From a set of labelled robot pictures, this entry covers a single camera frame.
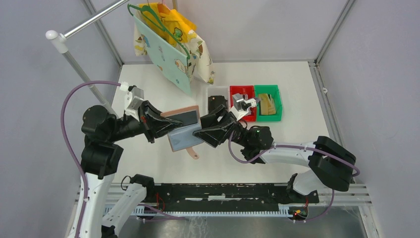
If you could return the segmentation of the black VIP card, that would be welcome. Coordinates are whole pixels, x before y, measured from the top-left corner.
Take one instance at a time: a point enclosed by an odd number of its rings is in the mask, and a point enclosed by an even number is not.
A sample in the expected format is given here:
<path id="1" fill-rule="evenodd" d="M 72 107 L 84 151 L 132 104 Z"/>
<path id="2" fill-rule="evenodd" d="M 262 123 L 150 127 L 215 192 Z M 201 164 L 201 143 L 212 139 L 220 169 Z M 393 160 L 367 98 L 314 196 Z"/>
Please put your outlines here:
<path id="1" fill-rule="evenodd" d="M 190 126 L 198 123 L 199 117 L 197 111 L 181 112 L 178 114 L 167 116 L 169 119 L 177 120 L 182 122 L 182 126 Z"/>

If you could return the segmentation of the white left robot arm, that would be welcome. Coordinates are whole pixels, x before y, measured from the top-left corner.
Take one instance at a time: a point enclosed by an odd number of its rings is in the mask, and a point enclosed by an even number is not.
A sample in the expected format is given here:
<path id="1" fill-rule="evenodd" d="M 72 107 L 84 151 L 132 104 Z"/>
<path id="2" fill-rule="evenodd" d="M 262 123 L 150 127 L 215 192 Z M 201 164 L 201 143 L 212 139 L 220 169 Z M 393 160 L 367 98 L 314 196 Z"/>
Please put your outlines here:
<path id="1" fill-rule="evenodd" d="M 135 208 L 156 195 L 152 177 L 136 174 L 130 178 L 123 196 L 104 214 L 108 191 L 117 172 L 123 148 L 117 141 L 144 135 L 149 143 L 180 128 L 183 123 L 162 117 L 161 112 L 144 101 L 134 116 L 118 118 L 105 107 L 95 105 L 83 114 L 85 147 L 77 165 L 81 169 L 81 191 L 71 237 L 116 238 Z"/>

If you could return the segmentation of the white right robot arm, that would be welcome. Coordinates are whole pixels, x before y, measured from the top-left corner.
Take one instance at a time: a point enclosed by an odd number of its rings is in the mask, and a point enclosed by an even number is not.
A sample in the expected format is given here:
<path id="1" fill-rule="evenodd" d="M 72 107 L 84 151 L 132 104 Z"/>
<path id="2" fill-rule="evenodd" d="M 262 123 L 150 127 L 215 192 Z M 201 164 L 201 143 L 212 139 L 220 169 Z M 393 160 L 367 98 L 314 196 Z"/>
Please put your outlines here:
<path id="1" fill-rule="evenodd" d="M 227 141 L 232 158 L 241 164 L 307 167 L 308 171 L 294 174 L 288 181 L 286 196 L 292 202 L 324 187 L 348 191 L 352 178 L 360 174 L 356 157 L 331 138 L 319 136 L 307 143 L 275 142 L 268 126 L 242 126 L 240 120 L 246 113 L 244 109 L 219 106 L 201 117 L 202 128 L 193 135 L 214 148 Z"/>

